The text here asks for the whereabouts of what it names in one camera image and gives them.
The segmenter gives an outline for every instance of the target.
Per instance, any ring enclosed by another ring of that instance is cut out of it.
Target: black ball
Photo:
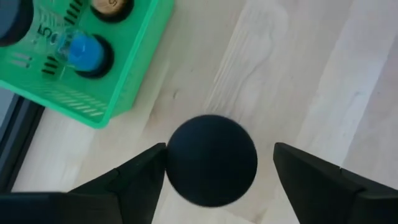
[[[172,135],[167,175],[191,203],[220,207],[242,197],[253,183],[257,153],[249,134],[217,115],[193,118]]]

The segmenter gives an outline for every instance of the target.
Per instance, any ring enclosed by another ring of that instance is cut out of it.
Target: green plastic crate
[[[112,117],[131,109],[174,2],[135,0],[126,20],[108,24],[94,16],[89,0],[42,1],[88,33],[102,35],[113,47],[114,65],[103,78],[86,79],[62,65],[48,67],[54,62],[47,55],[15,44],[0,48],[0,85],[93,128],[103,128]],[[77,18],[67,14],[70,4],[80,8]],[[16,61],[29,67],[17,66]]]

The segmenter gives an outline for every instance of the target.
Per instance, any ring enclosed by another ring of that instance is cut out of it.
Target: wooden floor
[[[251,134],[254,184],[207,209],[165,181],[155,224],[298,223],[279,141],[398,189],[397,12],[397,0],[176,0],[133,109],[102,130],[46,110],[14,191],[70,190],[203,113]]]

